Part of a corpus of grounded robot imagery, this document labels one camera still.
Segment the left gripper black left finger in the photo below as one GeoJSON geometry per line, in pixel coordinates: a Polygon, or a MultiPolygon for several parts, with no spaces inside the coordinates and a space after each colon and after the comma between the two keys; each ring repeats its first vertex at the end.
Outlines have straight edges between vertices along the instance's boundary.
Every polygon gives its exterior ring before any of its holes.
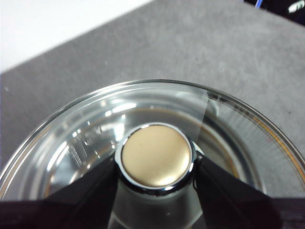
{"type": "Polygon", "coordinates": [[[118,187],[114,160],[104,160],[44,199],[2,201],[2,229],[105,229],[118,187]]]}

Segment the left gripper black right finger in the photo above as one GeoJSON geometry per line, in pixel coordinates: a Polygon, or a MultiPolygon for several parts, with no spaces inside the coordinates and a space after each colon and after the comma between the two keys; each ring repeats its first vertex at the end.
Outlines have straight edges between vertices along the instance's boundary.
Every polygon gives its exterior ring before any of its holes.
{"type": "Polygon", "coordinates": [[[206,157],[196,160],[195,188],[209,229],[303,229],[304,198],[272,198],[206,157]]]}

